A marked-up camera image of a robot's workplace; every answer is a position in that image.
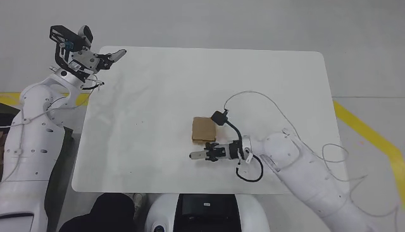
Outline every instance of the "small brown box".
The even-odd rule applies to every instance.
[[[215,142],[215,123],[210,118],[195,117],[192,121],[191,139],[195,143]]]

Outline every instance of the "floor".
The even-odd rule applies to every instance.
[[[50,74],[51,25],[88,25],[102,46],[319,51],[335,101],[405,154],[405,0],[0,0],[0,92]],[[81,132],[82,109],[69,126]],[[338,119],[353,199],[373,214],[401,204],[387,156]],[[88,212],[96,193],[68,189],[60,223]],[[328,231],[290,195],[257,196],[274,232]],[[405,230],[400,209],[399,231]],[[375,218],[394,231],[394,218]]]

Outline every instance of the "yellow floor line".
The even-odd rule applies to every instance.
[[[398,194],[402,201],[402,207],[405,209],[405,162],[401,151],[338,102],[333,101],[333,104],[335,106],[336,117],[388,157],[397,184]]]
[[[76,99],[76,106],[80,105],[84,100],[87,99],[89,94],[80,94]],[[0,103],[9,105],[9,106],[17,106],[17,101],[20,99],[19,92],[0,92]],[[88,101],[84,102],[83,106],[87,106]]]

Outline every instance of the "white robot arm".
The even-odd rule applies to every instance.
[[[63,121],[70,109],[76,108],[81,90],[101,85],[83,88],[85,80],[99,70],[108,70],[126,53],[91,52],[93,36],[87,26],[78,34],[53,26],[50,38],[57,42],[55,60],[60,68],[21,93],[23,108],[14,118],[6,139],[0,183],[0,231],[46,231],[44,199],[62,148]],[[69,95],[65,97],[56,90],[57,86],[67,89]]]
[[[224,113],[216,111],[211,119],[217,125],[231,126],[239,139],[230,144],[207,143],[203,151],[192,152],[191,159],[213,162],[221,158],[244,159],[242,147],[245,149],[245,142],[239,130],[228,121],[227,114],[228,110]],[[265,163],[299,200],[322,219],[331,232],[377,231],[368,217],[352,203],[349,194],[342,192],[322,160],[295,136],[295,132],[284,129],[283,132],[274,133],[262,147],[253,147],[252,150],[254,154],[250,148],[245,149],[249,153],[246,162],[249,163],[252,157],[256,158],[261,165],[261,176],[248,180],[239,175],[237,169],[239,178],[247,182],[259,181]]]
[[[293,133],[270,135],[261,152],[262,161],[285,186],[312,209],[331,232],[376,232],[377,229],[340,190],[324,163]]]

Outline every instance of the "white tabletop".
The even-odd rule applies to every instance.
[[[106,84],[89,101],[72,180],[78,192],[287,193],[268,168],[260,182],[247,183],[235,175],[235,160],[189,158],[203,149],[191,141],[193,117],[210,117],[243,90],[271,97],[316,152],[324,143],[340,143],[318,52],[108,46],[101,53],[119,49],[128,52],[98,74]],[[229,120],[251,136],[253,151],[270,133],[290,127],[255,94],[227,107]],[[226,126],[218,132],[220,141],[237,138]],[[327,158],[341,160],[342,152],[329,150]],[[343,163],[330,167],[347,177]],[[243,171],[250,178],[259,174],[255,162]]]

